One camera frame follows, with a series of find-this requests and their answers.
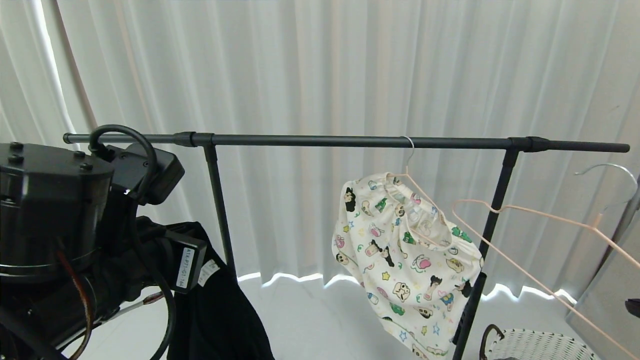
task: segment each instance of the white curtain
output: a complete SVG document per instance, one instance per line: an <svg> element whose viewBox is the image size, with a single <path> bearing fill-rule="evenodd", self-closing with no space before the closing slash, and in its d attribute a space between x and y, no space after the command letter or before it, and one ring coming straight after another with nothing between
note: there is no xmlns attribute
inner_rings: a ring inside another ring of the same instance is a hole
<svg viewBox="0 0 640 360"><path fill-rule="evenodd" d="M48 69L43 57L35 65L22 61L18 56L28 54L13 45L27 30L37 33L32 23L25 29L7 22L30 7L2 2L0 66L9 58L14 73ZM8 114L3 129L12 138L59 145L70 127L86 132L118 123L143 133L536 135L631 143L630 154L520 156L506 203L585 222L630 190L613 170L573 172L606 161L640 168L635 1L91 0L45 1L43 8L70 124L30 137L29 126L50 126L57 114L36 113L33 104L61 104L37 100L41 92L55 98L53 86L18 80L0 93ZM31 44L34 52L38 46ZM15 96L26 105L11 101ZM162 148L180 157L187 175L166 203L141 213L165 223L200 221L221 252L202 151ZM342 272L330 250L341 185L398 172L410 151L218 147L218 153L239 275L260 272L268 281L278 272L319 272L328 281ZM460 198L490 202L502 156L416 150L411 173L441 208ZM606 233L620 211L607 212ZM467 206L461 214L481 231L485 209ZM519 213L500 217L493 243L574 297L603 251L574 227ZM494 254L485 271L487 290L502 283L518 294L527 284Z"/></svg>

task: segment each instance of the woven basket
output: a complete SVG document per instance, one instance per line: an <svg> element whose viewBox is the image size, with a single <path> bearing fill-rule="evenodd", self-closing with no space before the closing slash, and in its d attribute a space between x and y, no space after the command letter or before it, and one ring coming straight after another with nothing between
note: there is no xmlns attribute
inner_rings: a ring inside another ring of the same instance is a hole
<svg viewBox="0 0 640 360"><path fill-rule="evenodd" d="M585 344L569 336L521 329L502 331L496 325L487 326L480 345L480 360L507 359L600 360Z"/></svg>

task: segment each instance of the bolt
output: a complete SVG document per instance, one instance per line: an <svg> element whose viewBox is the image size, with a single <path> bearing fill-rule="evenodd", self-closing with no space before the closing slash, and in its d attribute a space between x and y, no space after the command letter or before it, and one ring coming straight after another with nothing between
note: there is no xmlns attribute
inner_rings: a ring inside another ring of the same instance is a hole
<svg viewBox="0 0 640 360"><path fill-rule="evenodd" d="M24 147L24 144L21 142L11 142L9 144L9 148L11 150L22 150L23 147Z"/></svg>
<svg viewBox="0 0 640 360"><path fill-rule="evenodd" d="M80 164L80 168L86 171L91 171L91 169L93 169L93 165L89 163L82 163Z"/></svg>
<svg viewBox="0 0 640 360"><path fill-rule="evenodd" d="M9 156L7 160L9 160L9 163L11 164L21 164L24 161L24 158L20 155L13 154Z"/></svg>

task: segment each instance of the white label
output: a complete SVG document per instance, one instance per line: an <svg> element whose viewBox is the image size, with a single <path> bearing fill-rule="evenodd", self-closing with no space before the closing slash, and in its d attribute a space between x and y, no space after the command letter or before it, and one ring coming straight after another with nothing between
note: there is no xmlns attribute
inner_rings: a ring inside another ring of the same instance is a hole
<svg viewBox="0 0 640 360"><path fill-rule="evenodd" d="M200 286L204 286L204 284L209 280L210 276L215 274L216 271L220 270L218 264L215 261L209 260L204 265L202 265L202 269L200 270L200 277L198 278L198 284Z"/></svg>
<svg viewBox="0 0 640 360"><path fill-rule="evenodd" d="M182 260L180 261L180 270L178 270L178 279L175 281L175 285L180 288L186 289L189 284L189 274L191 273L193 254L195 254L195 250L190 247L185 247L182 251Z"/></svg>

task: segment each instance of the white cartoon print shirt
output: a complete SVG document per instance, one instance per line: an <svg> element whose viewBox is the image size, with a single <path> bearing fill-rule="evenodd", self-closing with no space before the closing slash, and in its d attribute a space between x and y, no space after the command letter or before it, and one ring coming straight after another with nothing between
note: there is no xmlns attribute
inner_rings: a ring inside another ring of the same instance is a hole
<svg viewBox="0 0 640 360"><path fill-rule="evenodd" d="M349 181L341 196L335 259L389 334L418 358L444 359L483 264L477 247L389 173Z"/></svg>

